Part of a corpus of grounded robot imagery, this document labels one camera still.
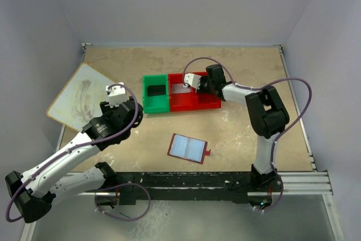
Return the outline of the white card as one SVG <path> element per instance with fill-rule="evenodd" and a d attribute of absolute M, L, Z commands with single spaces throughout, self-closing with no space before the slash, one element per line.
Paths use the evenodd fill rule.
<path fill-rule="evenodd" d="M 171 85 L 171 93 L 172 94 L 184 94 L 184 93 L 190 93 L 191 89 L 188 86 L 185 86 L 183 84 L 172 84 Z"/>

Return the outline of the black VIP card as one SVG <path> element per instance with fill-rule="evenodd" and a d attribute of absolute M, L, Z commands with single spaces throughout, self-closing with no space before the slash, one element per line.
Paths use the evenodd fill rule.
<path fill-rule="evenodd" d="M 159 95 L 166 95 L 165 85 L 149 85 L 147 87 L 147 96 L 154 97 Z"/>

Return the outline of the red leather card holder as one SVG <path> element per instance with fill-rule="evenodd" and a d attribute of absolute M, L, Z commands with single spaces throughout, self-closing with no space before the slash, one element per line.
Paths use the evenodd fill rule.
<path fill-rule="evenodd" d="M 211 149 L 208 149 L 207 141 L 174 133 L 167 155 L 193 163 L 203 164 L 205 157 L 209 156 L 210 153 Z"/>

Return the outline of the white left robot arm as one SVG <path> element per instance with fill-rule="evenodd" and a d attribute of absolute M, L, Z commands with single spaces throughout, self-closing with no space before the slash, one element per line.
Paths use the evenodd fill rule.
<path fill-rule="evenodd" d="M 20 218 L 29 224 L 44 217 L 65 198 L 91 190 L 111 191 L 117 174 L 106 162 L 99 162 L 89 170 L 72 176 L 69 172 L 107 147 L 128 139 L 131 129 L 142 121 L 143 108 L 133 97 L 111 107 L 100 104 L 102 115 L 91 119 L 76 136 L 56 154 L 23 173 L 12 171 L 5 177 L 11 197 L 6 220 L 15 205 Z"/>

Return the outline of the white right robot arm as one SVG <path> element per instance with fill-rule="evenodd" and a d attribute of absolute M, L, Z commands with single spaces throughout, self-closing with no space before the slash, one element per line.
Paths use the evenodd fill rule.
<path fill-rule="evenodd" d="M 251 166 L 250 183 L 263 191 L 276 178 L 274 158 L 276 137 L 289 123 L 289 114 L 275 87 L 254 89 L 226 81 L 221 65 L 206 68 L 205 76 L 187 75 L 184 80 L 196 92 L 211 94 L 224 102 L 246 105 L 251 127 L 257 134 L 256 159 Z"/>

